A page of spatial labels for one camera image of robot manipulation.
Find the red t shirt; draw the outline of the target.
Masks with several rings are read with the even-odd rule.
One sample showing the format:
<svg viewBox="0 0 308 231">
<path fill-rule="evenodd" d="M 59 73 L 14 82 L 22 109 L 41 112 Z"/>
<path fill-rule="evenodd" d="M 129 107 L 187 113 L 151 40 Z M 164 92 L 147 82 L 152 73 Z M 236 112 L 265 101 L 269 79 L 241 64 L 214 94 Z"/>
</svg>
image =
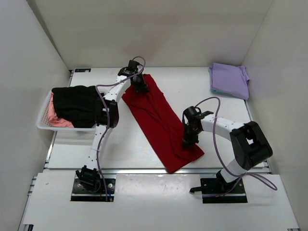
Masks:
<svg viewBox="0 0 308 231">
<path fill-rule="evenodd" d="M 137 92 L 131 86 L 122 96 L 152 149 L 168 173 L 174 173 L 198 160 L 204 151 L 196 144 L 182 147 L 184 126 L 149 74 L 143 75 L 149 91 Z"/>
</svg>

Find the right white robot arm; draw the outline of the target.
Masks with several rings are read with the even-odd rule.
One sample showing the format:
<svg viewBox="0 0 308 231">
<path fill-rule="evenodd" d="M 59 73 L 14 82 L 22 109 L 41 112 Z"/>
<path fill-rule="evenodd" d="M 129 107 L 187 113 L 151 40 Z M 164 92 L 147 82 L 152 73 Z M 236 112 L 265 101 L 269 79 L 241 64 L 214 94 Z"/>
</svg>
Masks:
<svg viewBox="0 0 308 231">
<path fill-rule="evenodd" d="M 224 196 L 236 187 L 243 176 L 248 175 L 250 169 L 273 155 L 267 138 L 255 121 L 237 123 L 214 116 L 210 111 L 201 112 L 199 108 L 191 106 L 183 111 L 182 123 L 183 148 L 193 147 L 199 142 L 199 134 L 206 131 L 212 133 L 214 141 L 216 135 L 229 140 L 234 153 L 234 159 L 228 165 L 222 165 L 223 169 L 208 186 L 191 188 L 190 193 L 214 188 L 218 190 L 214 196 Z"/>
</svg>

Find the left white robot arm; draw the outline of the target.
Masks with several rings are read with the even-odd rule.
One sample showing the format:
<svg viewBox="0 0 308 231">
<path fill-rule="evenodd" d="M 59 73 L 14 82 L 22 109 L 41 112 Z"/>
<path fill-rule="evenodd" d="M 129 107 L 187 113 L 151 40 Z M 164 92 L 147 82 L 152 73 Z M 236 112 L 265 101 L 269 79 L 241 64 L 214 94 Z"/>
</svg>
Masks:
<svg viewBox="0 0 308 231">
<path fill-rule="evenodd" d="M 103 152 L 108 138 L 119 122 L 118 103 L 129 87 L 136 92 L 148 93 L 148 85 L 143 76 L 146 61 L 142 57 L 134 57 L 128 65 L 120 69 L 114 84 L 96 85 L 95 90 L 99 96 L 102 107 L 96 108 L 95 135 L 87 163 L 81 170 L 76 171 L 79 184 L 90 193 L 105 189 L 107 184 L 100 167 L 100 152 Z"/>
</svg>

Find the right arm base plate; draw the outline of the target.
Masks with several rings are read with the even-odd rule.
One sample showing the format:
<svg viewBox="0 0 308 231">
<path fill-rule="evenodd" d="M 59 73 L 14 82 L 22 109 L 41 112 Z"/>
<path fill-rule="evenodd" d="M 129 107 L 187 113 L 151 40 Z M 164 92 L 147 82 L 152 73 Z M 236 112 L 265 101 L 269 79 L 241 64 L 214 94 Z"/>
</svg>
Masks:
<svg viewBox="0 0 308 231">
<path fill-rule="evenodd" d="M 222 190 L 215 184 L 215 178 L 201 178 L 203 204 L 244 204 L 248 203 L 243 180 L 238 184 L 232 182 L 226 189 Z"/>
</svg>

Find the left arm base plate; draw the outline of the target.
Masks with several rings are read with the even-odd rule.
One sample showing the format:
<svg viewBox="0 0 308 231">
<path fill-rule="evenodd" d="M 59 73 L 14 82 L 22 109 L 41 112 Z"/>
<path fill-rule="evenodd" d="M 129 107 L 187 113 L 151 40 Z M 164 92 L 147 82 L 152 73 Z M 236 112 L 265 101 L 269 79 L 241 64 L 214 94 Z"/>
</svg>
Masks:
<svg viewBox="0 0 308 231">
<path fill-rule="evenodd" d="M 105 190 L 103 180 L 96 188 L 80 183 L 75 176 L 72 187 L 70 201 L 73 202 L 113 202 L 115 200 L 116 178 L 105 178 L 107 190 Z"/>
</svg>

